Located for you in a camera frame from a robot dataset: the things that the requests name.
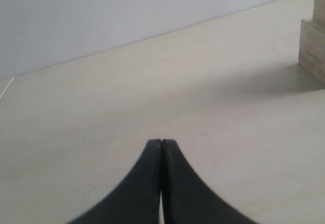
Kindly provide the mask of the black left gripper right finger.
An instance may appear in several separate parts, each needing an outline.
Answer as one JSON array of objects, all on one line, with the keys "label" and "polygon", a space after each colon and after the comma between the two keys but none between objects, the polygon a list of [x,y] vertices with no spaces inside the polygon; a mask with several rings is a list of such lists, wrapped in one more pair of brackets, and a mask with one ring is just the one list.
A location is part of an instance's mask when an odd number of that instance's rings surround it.
[{"label": "black left gripper right finger", "polygon": [[165,223],[254,223],[208,187],[175,140],[162,141],[161,163]]}]

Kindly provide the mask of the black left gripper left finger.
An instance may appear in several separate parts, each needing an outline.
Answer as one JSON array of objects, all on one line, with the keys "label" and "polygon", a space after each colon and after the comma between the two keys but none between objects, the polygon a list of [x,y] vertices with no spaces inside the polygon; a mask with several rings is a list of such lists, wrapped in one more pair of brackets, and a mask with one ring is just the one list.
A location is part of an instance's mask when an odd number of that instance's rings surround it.
[{"label": "black left gripper left finger", "polygon": [[148,140],[124,179],[71,223],[159,223],[161,140]]}]

